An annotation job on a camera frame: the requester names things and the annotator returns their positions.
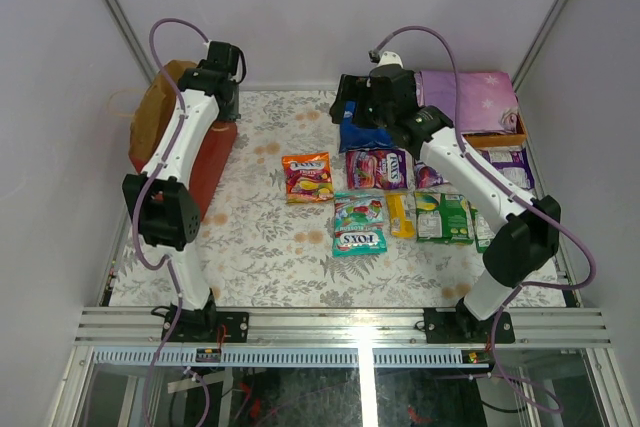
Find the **blue Doritos chip bag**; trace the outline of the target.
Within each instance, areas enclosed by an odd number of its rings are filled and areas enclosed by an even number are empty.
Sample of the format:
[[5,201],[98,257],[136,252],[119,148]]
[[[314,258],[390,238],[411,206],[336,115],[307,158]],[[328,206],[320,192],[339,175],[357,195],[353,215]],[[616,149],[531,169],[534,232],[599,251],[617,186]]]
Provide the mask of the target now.
[[394,148],[390,135],[383,129],[365,129],[356,126],[353,120],[356,103],[348,101],[342,122],[339,125],[339,152],[362,149],[390,149]]

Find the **purple Fox's berries candy bag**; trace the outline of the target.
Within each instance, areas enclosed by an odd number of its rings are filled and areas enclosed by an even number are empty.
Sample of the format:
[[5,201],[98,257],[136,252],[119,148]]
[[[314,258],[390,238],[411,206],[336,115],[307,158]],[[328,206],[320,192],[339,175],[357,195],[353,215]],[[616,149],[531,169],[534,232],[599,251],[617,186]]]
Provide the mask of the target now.
[[351,150],[346,153],[350,190],[408,188],[406,153],[401,149]]

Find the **purple snack packet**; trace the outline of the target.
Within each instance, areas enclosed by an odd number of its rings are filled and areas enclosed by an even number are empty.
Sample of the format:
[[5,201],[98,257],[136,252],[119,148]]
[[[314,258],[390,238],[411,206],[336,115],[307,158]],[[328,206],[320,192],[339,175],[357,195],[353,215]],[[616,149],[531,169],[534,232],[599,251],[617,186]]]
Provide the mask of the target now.
[[447,180],[439,172],[424,162],[415,161],[413,171],[417,189],[429,189],[447,184]]
[[535,180],[525,149],[497,148],[480,150],[481,155],[517,187],[531,191]]

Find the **red brown paper bag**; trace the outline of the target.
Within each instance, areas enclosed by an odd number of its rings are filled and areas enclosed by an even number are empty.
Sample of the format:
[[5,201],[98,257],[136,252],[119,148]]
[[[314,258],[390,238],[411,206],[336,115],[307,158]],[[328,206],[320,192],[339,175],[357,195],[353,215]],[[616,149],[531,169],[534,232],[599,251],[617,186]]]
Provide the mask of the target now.
[[[153,156],[164,151],[160,145],[175,131],[171,121],[179,111],[176,94],[162,74],[157,74],[145,92],[130,125],[128,156],[140,174]],[[189,193],[204,217],[221,181],[227,160],[238,135],[234,122],[216,120],[208,128],[195,157],[191,177],[186,183]]]

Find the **orange Fox's fruits candy bag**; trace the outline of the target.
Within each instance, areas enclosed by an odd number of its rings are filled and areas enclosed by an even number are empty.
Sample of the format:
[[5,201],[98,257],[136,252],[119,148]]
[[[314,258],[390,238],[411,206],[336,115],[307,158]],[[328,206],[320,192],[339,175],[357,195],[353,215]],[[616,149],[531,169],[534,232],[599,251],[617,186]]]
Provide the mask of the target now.
[[282,157],[287,203],[317,203],[334,198],[328,152]]

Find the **yellow snack packet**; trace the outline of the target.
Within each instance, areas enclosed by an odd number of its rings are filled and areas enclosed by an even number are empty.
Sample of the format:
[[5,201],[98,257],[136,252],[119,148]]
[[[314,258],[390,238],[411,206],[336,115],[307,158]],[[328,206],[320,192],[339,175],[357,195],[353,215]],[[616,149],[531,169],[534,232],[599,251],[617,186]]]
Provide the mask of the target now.
[[389,212],[390,232],[397,238],[408,239],[416,235],[411,219],[407,194],[404,192],[388,192],[385,200]]

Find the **small green yellow candy packet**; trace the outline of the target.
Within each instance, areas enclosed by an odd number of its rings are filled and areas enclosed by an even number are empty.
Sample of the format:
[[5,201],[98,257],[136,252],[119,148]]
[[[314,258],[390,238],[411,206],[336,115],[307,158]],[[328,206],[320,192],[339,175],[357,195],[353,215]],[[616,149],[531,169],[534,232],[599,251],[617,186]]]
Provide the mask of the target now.
[[416,192],[418,242],[469,245],[473,230],[469,203],[460,194]]

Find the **teal Fox's candy bag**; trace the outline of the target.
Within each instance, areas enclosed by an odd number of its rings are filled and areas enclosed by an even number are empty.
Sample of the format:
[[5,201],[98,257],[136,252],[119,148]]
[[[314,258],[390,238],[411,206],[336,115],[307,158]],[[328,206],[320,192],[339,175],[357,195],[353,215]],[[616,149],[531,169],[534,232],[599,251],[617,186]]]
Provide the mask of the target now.
[[334,198],[334,257],[377,255],[387,251],[381,195],[339,192]]

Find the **green snack packet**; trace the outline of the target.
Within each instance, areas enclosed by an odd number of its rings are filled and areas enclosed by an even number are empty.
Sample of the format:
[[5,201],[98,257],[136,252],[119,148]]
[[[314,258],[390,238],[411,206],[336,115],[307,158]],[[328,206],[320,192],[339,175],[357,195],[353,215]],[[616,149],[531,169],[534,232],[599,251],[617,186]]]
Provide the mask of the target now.
[[474,204],[470,205],[470,213],[474,227],[476,250],[478,253],[484,253],[493,241],[495,234]]

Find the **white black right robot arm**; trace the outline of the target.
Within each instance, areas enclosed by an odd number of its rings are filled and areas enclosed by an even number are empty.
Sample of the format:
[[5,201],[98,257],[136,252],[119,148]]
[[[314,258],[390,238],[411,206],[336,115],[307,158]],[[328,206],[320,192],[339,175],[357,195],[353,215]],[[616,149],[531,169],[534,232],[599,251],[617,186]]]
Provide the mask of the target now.
[[445,113],[419,105],[414,73],[398,64],[377,66],[366,76],[342,75],[330,108],[333,123],[343,121],[349,106],[356,126],[385,130],[396,146],[451,182],[492,230],[484,271],[460,301],[455,319],[463,339],[482,339],[517,287],[557,254],[559,203],[512,185],[457,134]]

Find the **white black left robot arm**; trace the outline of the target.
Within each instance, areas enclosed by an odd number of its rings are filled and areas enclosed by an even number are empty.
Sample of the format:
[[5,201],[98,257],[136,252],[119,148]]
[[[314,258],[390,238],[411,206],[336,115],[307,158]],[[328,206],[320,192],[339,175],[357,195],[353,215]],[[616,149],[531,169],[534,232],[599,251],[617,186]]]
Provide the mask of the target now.
[[150,159],[127,175],[122,190],[136,249],[151,248],[176,292],[152,309],[169,342],[244,343],[249,315],[219,312],[201,271],[196,238],[238,135],[239,85],[246,60],[230,43],[210,41],[207,54],[176,82],[173,113]]

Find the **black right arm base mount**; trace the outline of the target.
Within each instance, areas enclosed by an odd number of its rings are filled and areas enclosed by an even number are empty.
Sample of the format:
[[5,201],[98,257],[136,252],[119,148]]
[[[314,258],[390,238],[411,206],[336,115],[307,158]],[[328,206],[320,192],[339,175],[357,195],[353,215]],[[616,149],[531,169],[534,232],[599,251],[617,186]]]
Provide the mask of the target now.
[[426,341],[430,344],[514,344],[515,334],[511,317],[503,313],[486,320],[478,320],[471,313],[458,308],[424,308],[423,322]]

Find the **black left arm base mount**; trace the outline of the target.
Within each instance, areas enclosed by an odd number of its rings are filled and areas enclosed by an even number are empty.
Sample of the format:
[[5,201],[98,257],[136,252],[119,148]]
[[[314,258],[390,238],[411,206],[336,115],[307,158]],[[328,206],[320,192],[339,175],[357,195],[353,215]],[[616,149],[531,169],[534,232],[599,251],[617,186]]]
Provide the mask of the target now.
[[182,311],[169,335],[169,342],[243,344],[248,339],[249,321],[248,312]]

